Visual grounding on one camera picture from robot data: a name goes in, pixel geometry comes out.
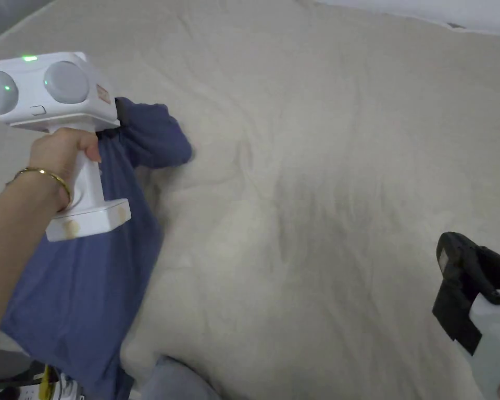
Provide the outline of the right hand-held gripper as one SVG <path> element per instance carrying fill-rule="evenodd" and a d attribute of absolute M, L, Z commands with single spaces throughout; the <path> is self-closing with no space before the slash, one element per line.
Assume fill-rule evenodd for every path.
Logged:
<path fill-rule="evenodd" d="M 457 232 L 444 232 L 442 274 L 432 313 L 467 360 L 484 399 L 500 399 L 500 254 Z"/>

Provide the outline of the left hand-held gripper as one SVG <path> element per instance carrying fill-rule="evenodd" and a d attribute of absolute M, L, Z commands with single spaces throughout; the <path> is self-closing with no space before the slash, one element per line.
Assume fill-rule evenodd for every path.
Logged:
<path fill-rule="evenodd" d="M 101 132 L 121 126 L 108 80 L 82 52 L 0 60 L 0 121 L 26 130 Z M 73 198 L 46 229 L 51 242 L 112 231 L 131 219 L 125 198 L 104 199 L 97 163 L 77 155 Z"/>

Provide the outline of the person's left hand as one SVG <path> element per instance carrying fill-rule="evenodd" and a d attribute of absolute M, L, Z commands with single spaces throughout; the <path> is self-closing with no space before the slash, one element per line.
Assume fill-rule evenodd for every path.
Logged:
<path fill-rule="evenodd" d="M 72 128 L 59 128 L 33 142 L 28 161 L 29 170 L 43 171 L 58 184 L 64 204 L 72 199 L 72 176 L 77 156 L 95 163 L 102 161 L 95 133 Z"/>

